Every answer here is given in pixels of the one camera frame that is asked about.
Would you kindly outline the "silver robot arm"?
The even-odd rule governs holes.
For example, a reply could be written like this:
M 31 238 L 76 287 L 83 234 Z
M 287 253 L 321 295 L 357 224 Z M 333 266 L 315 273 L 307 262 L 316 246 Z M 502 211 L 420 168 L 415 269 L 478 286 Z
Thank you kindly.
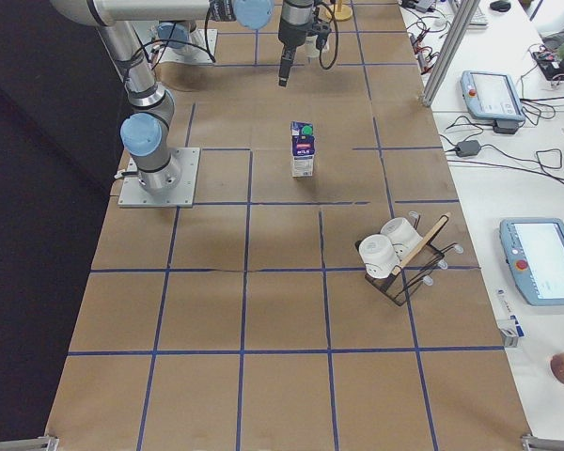
M 191 37 L 192 26 L 187 22 L 158 22 L 156 36 L 174 51 L 184 50 L 189 43 L 194 43 Z
M 127 91 L 134 114 L 120 129 L 138 171 L 138 185 L 150 194 L 167 193 L 180 183 L 181 163 L 166 145 L 175 106 L 156 81 L 132 22 L 186 21 L 211 17 L 257 30 L 273 14 L 272 1 L 54 1 L 52 6 L 73 22 L 97 28 Z

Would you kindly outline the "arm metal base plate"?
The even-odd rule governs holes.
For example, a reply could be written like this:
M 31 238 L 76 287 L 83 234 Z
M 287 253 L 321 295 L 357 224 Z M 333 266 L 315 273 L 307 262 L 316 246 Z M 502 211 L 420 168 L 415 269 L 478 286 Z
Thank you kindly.
M 170 148 L 168 166 L 140 171 L 130 157 L 122 178 L 118 205 L 122 208 L 191 208 L 196 192 L 200 148 Z
M 168 62 L 186 65 L 212 64 L 213 61 L 208 54 L 208 50 L 210 50 L 212 54 L 215 53 L 217 30 L 210 28 L 207 30 L 207 35 L 204 35 L 204 32 L 205 30 L 203 28 L 196 28 L 191 32 L 194 43 L 189 43 L 182 51 L 174 51 L 162 40 L 158 39 L 155 30 L 154 37 L 158 40 L 154 46 L 154 49 L 158 52 L 156 55 L 157 61 L 161 63 Z

